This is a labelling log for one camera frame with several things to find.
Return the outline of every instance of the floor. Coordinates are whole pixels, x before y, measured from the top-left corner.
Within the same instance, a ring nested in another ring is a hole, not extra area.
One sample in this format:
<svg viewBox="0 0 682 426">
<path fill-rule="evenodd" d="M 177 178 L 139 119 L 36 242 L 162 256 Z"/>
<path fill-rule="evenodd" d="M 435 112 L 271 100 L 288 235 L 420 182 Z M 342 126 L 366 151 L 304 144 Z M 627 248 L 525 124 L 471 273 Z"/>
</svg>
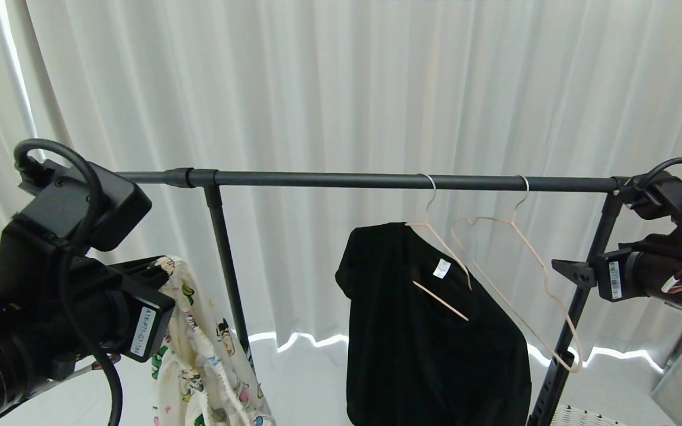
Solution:
<svg viewBox="0 0 682 426">
<path fill-rule="evenodd" d="M 349 426 L 346 343 L 315 347 L 311 339 L 298 337 L 287 346 L 279 352 L 270 338 L 252 345 L 258 377 L 278 424 Z M 535 395 L 546 367 L 536 359 L 531 359 L 530 366 Z M 151 426 L 149 365 L 124 359 L 118 369 L 125 398 L 122 426 Z M 658 374 L 642 359 L 596 356 L 568 381 L 562 402 L 628 426 L 674 426 L 649 397 L 657 380 Z M 93 426 L 105 423 L 108 413 L 104 376 L 91 372 L 27 402 L 0 420 L 0 426 Z"/>
</svg>

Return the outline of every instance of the woven basket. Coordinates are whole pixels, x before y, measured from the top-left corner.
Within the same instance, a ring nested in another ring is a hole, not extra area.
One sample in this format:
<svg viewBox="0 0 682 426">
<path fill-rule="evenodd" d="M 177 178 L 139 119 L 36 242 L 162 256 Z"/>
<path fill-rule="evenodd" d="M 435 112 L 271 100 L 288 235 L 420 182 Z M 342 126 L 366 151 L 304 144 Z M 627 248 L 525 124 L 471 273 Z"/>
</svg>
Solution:
<svg viewBox="0 0 682 426">
<path fill-rule="evenodd" d="M 570 407 L 570 405 L 557 407 L 552 420 L 552 426 L 610 426 L 618 424 L 625 426 L 619 421 L 614 421 L 602 415 L 587 412 L 585 410 Z"/>
</svg>

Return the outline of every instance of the white patterned cloth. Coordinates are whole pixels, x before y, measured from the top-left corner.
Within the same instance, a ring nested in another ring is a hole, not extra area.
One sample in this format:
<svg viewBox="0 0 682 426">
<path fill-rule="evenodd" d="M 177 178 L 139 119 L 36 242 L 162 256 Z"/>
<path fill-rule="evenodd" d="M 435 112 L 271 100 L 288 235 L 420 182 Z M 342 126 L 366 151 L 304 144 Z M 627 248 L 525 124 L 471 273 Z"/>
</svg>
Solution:
<svg viewBox="0 0 682 426">
<path fill-rule="evenodd" d="M 197 292 L 186 262 L 163 257 L 162 293 L 175 308 L 152 358 L 155 426 L 274 426 L 243 349 L 210 299 Z"/>
</svg>

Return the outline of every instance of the light under curtain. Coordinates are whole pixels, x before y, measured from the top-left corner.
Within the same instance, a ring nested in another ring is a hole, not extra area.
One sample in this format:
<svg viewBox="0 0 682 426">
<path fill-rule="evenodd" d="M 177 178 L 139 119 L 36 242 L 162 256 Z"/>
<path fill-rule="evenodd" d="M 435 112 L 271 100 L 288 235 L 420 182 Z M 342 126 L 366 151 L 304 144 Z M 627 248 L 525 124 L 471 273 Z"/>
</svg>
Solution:
<svg viewBox="0 0 682 426">
<path fill-rule="evenodd" d="M 111 170 L 609 177 L 682 156 L 682 2 L 7 6 L 35 133 Z M 10 152 L 31 135 L 5 59 L 0 46 L 0 226 L 27 199 Z M 144 191 L 152 212 L 101 259 L 178 254 L 211 297 L 225 300 L 201 194 Z M 349 304 L 333 272 L 349 231 L 420 221 L 430 196 L 223 194 L 249 331 L 275 331 L 279 344 L 295 331 L 316 340 L 344 334 Z M 463 216 L 508 217 L 520 197 L 439 191 L 430 217 L 447 235 Z M 582 260 L 602 202 L 534 193 L 517 224 L 547 261 Z M 669 229 L 626 212 L 610 248 Z M 563 316 L 522 241 L 491 224 L 464 225 L 458 235 L 553 343 Z M 574 291 L 553 274 L 551 285 L 565 300 Z M 587 353 L 646 350 L 657 363 L 681 333 L 682 314 L 647 299 L 609 304 L 592 295 L 580 322 Z"/>
</svg>

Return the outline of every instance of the metal hook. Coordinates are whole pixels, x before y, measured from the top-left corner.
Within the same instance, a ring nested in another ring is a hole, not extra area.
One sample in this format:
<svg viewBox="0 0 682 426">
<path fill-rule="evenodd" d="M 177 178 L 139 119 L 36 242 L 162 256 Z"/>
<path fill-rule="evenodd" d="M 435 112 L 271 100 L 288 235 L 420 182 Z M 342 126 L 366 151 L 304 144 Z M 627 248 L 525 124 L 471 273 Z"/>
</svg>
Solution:
<svg viewBox="0 0 682 426">
<path fill-rule="evenodd" d="M 430 204 L 433 202 L 434 199 L 436 199 L 436 192 L 438 191 L 438 189 L 436 189 L 436 183 L 433 181 L 433 178 L 430 177 L 430 175 L 426 175 L 425 173 L 418 173 L 418 175 L 425 176 L 430 181 L 430 184 L 433 185 L 433 196 L 430 197 L 428 205 L 425 206 L 425 213 L 428 213 L 428 210 L 430 210 Z"/>
<path fill-rule="evenodd" d="M 528 194 L 530 193 L 530 183 L 528 182 L 528 179 L 525 178 L 525 176 L 523 176 L 523 175 L 515 175 L 515 176 L 517 176 L 519 178 L 523 178 L 523 180 L 525 181 L 525 196 L 523 197 L 522 200 L 520 200 L 519 203 L 514 205 L 514 210 L 517 211 L 517 208 L 520 207 L 520 204 L 524 203 L 525 200 L 528 198 Z"/>
</svg>

